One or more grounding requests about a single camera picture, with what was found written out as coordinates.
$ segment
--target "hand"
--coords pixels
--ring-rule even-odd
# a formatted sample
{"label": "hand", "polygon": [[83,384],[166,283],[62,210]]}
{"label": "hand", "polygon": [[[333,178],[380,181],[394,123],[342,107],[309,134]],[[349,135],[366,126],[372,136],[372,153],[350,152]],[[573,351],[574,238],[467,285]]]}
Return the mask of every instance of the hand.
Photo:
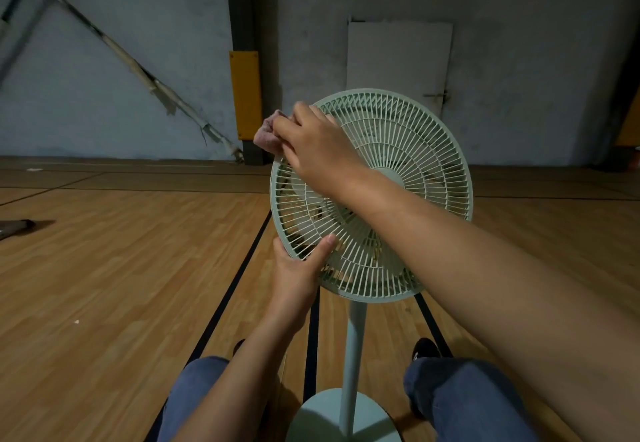
{"label": "hand", "polygon": [[369,168],[331,115],[299,101],[293,118],[276,117],[273,122],[284,155],[314,191],[340,202],[340,193]]}
{"label": "hand", "polygon": [[325,236],[306,260],[291,258],[279,238],[273,241],[275,266],[273,292],[266,316],[292,332],[299,331],[314,303],[318,273],[337,244],[334,234]]}

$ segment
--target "concrete wall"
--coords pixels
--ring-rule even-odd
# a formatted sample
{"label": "concrete wall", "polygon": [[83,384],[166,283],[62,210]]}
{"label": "concrete wall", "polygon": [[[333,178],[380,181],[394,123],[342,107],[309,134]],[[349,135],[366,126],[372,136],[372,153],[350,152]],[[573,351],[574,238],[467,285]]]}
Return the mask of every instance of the concrete wall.
{"label": "concrete wall", "polygon": [[[237,139],[227,0],[69,1]],[[227,158],[219,144],[205,145],[183,113],[167,116],[113,52],[58,4],[38,18],[43,2],[21,4],[0,48],[0,155]]]}
{"label": "concrete wall", "polygon": [[640,17],[640,0],[259,2],[263,82],[284,110],[344,89],[350,16],[453,22],[442,118],[476,164],[588,163]]}

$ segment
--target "pink rag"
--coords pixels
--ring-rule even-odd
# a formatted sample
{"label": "pink rag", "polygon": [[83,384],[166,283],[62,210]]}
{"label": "pink rag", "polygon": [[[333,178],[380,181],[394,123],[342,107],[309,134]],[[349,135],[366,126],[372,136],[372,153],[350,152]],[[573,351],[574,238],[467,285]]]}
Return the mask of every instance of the pink rag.
{"label": "pink rag", "polygon": [[273,121],[277,116],[286,117],[281,110],[276,110],[269,117],[265,118],[262,122],[262,126],[253,136],[253,143],[261,149],[270,152],[275,156],[282,155],[282,141],[273,132]]}

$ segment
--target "forearm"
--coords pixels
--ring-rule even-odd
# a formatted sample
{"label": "forearm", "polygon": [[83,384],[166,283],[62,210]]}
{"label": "forearm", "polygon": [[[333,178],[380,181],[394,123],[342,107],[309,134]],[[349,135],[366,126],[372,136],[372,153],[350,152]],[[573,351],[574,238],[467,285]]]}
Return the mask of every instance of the forearm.
{"label": "forearm", "polygon": [[514,366],[583,437],[637,435],[635,320],[378,173],[367,173],[340,199],[460,324]]}
{"label": "forearm", "polygon": [[176,436],[177,442],[253,440],[293,336],[276,318],[264,318]]}

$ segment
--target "fan pole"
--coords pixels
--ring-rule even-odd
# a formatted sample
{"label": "fan pole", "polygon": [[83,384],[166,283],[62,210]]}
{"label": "fan pole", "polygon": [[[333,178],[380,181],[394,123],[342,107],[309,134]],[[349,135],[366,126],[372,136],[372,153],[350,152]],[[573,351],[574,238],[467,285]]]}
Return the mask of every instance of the fan pole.
{"label": "fan pole", "polygon": [[353,417],[356,411],[360,358],[362,357],[362,341],[366,321],[366,303],[351,301],[349,303],[349,324],[347,326],[347,345],[344,350],[342,399],[340,401],[339,426],[344,440],[350,439],[353,435]]}

